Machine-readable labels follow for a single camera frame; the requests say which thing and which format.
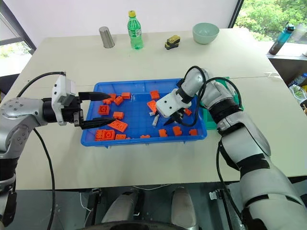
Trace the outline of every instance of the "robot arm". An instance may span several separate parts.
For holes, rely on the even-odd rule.
[[[110,96],[100,92],[80,92],[75,96],[74,82],[60,76],[53,87],[52,98],[14,98],[0,107],[0,229],[8,226],[16,209],[15,169],[30,132],[39,126],[67,122],[82,129],[100,127],[113,118],[83,120],[82,100],[100,101]]]
[[[201,70],[190,69],[179,89],[157,101],[164,117],[174,116],[191,100],[204,84]],[[219,150],[226,163],[240,171],[240,187],[244,209],[243,221],[248,229],[305,229],[307,212],[287,177],[271,160],[270,146],[249,116],[234,102],[231,93],[220,83],[209,81],[201,98],[217,124],[222,138]]]

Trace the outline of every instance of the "blue plastic tray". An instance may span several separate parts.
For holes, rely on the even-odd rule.
[[[109,126],[103,126],[100,128],[92,128],[84,130],[81,137],[81,143],[84,146],[112,146],[112,145],[128,145],[128,144],[149,144],[157,142],[177,142],[177,141],[193,141],[205,139],[207,136],[207,130],[203,121],[202,110],[199,110],[198,121],[194,127],[185,127],[178,123],[172,123],[167,126],[163,124],[168,120],[160,115],[158,124],[156,127],[152,126],[154,116],[149,116],[151,112],[147,106],[147,102],[151,101],[150,91],[158,90],[160,98],[170,93],[176,87],[176,83],[179,79],[165,79],[165,80],[135,80],[135,81],[115,81],[115,82],[101,82],[97,83],[94,88],[94,92],[116,93],[121,95],[122,92],[130,92],[131,99],[124,99],[124,102],[117,106],[115,103],[110,104],[109,117],[113,115],[115,111],[124,112],[124,118],[121,120],[128,124],[128,127],[124,134],[131,139],[124,140],[110,140],[110,141],[95,141],[96,130],[98,129],[112,129]],[[102,101],[91,102],[89,111],[87,113],[87,120],[91,120],[95,117],[102,117],[98,114],[98,108],[102,105]],[[192,100],[192,106],[189,108],[193,114],[191,116],[185,115],[183,121],[186,123],[192,123],[194,119],[196,98]],[[172,127],[180,126],[182,135],[179,137],[174,136]],[[168,137],[159,137],[159,129],[165,129]],[[197,136],[190,136],[190,129],[197,129]],[[150,135],[150,138],[140,138],[141,135]]]

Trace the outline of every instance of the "white wall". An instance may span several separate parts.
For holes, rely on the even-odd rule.
[[[227,28],[237,0],[5,0],[35,45],[45,37],[127,33],[128,10],[142,31],[191,30],[199,22]]]

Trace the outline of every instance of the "metal cup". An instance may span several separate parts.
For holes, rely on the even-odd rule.
[[[112,48],[115,44],[110,34],[109,28],[106,26],[99,28],[99,33],[104,44],[104,48]]]

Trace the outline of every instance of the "water bottle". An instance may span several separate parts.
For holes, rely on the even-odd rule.
[[[136,19],[135,11],[129,11],[128,32],[130,36],[131,48],[142,49],[142,31],[141,24]]]
[[[292,24],[286,25],[286,27],[283,29],[282,33],[279,35],[277,40],[274,42],[272,47],[269,50],[269,53],[272,55],[277,54],[277,52],[283,47],[285,42],[289,39],[292,32],[295,30],[295,26]]]
[[[302,75],[296,77],[292,82],[290,82],[288,87],[290,87],[291,85],[299,85],[303,83],[303,81],[305,81],[306,79],[307,79],[307,73],[303,73]]]

